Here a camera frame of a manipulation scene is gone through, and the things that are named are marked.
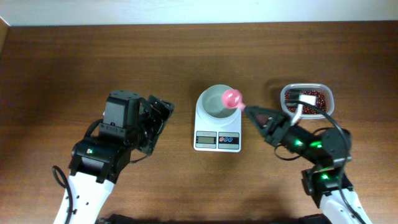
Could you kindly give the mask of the pink measuring scoop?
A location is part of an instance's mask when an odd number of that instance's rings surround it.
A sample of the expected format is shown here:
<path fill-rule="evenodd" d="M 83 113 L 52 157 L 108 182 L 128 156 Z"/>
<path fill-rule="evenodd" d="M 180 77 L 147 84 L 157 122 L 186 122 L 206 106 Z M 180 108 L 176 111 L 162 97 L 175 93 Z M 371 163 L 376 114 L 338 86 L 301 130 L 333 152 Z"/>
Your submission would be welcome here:
<path fill-rule="evenodd" d="M 227 109 L 244 110 L 246 105 L 243 103 L 243 96 L 239 90 L 229 89 L 226 90 L 221 97 L 223 106 Z"/>

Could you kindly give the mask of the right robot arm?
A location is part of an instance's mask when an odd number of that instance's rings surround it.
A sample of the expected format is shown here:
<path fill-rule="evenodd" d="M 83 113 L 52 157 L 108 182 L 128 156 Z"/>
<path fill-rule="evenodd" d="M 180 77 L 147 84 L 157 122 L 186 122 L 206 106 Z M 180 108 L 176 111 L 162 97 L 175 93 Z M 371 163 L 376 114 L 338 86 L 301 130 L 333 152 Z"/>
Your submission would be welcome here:
<path fill-rule="evenodd" d="M 301 172 L 302 185 L 322 214 L 304 219 L 305 223 L 370 223 L 353 184 L 345 174 L 352 160 L 351 135 L 327 116 L 330 128 L 307 131 L 283 111 L 247 106 L 245 115 L 252 121 L 264 141 L 274 149 L 286 148 L 296 159 L 313 164 Z"/>

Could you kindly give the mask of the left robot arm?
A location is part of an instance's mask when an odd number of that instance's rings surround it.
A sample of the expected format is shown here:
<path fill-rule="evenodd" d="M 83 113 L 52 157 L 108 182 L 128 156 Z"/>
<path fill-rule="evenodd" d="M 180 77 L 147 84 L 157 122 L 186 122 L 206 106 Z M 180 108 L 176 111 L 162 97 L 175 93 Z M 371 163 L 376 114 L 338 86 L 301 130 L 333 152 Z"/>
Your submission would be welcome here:
<path fill-rule="evenodd" d="M 131 152 L 152 155 L 174 108 L 153 95 L 111 91 L 103 118 L 92 122 L 74 145 L 70 173 L 52 167 L 55 180 L 65 189 L 55 222 L 94 223 L 121 171 L 134 163 Z"/>

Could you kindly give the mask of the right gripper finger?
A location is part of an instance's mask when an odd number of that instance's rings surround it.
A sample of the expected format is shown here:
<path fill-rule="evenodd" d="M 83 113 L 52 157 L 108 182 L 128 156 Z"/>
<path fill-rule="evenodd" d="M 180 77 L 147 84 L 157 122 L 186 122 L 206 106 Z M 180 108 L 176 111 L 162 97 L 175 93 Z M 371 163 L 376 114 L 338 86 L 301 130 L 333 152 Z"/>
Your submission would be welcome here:
<path fill-rule="evenodd" d="M 282 115 L 282 112 L 279 110 L 260 108 L 258 106 L 247 106 L 244 109 L 244 113 L 249 119 L 255 119 L 257 115 L 266 115 L 272 118 Z"/>
<path fill-rule="evenodd" d="M 264 131 L 266 128 L 266 123 L 267 123 L 267 116 L 266 115 L 257 115 L 257 117 L 255 119 L 249 119 L 249 120 L 252 122 L 254 127 L 259 131 L 259 134 L 261 136 L 264 136 L 265 135 Z"/>

